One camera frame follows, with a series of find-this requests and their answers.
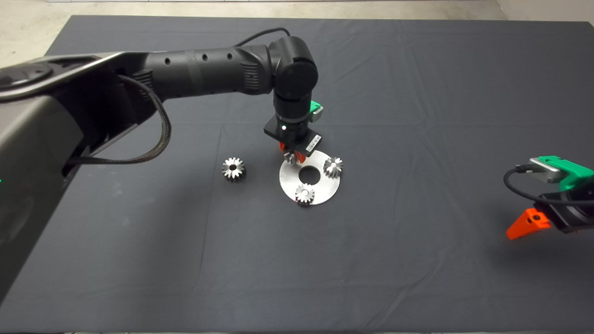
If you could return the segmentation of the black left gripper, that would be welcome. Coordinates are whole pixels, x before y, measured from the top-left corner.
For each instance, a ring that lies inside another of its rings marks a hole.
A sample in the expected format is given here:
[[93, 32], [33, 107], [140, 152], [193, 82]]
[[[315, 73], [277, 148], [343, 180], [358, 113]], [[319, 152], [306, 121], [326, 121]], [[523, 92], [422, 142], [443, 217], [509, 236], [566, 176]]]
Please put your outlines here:
[[279, 142], [279, 150], [286, 153], [288, 150], [297, 152], [297, 161], [304, 163], [322, 141], [320, 133], [309, 128], [309, 122], [290, 123], [284, 122], [273, 116], [264, 126], [265, 135]]

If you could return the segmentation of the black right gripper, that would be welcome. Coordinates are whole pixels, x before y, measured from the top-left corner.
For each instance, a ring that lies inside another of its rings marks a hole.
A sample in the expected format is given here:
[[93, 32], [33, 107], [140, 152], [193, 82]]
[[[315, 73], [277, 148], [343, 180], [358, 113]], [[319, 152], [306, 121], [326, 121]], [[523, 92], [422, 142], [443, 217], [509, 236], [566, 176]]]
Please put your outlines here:
[[[562, 201], [592, 201], [592, 188], [573, 188], [566, 192], [543, 193], [544, 199]], [[509, 240], [520, 239], [539, 231], [548, 230], [552, 224], [564, 233], [581, 230], [592, 230], [594, 227], [594, 209], [592, 206], [560, 206], [543, 202], [533, 203], [534, 208], [528, 208], [507, 229]]]

